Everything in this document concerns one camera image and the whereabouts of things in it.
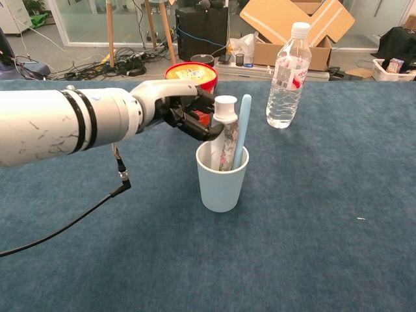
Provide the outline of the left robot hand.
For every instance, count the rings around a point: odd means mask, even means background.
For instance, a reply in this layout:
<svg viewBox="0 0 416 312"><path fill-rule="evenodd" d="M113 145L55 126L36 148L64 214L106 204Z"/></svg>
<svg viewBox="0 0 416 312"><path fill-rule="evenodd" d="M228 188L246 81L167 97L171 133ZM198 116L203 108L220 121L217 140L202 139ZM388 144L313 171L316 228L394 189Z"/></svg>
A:
<svg viewBox="0 0 416 312"><path fill-rule="evenodd" d="M215 97L190 80L162 79L140 83L130 94L142 107L142 121L137 133L166 122L198 141L212 141L220 136L224 126L205 126L196 111L214 112Z"/></svg>

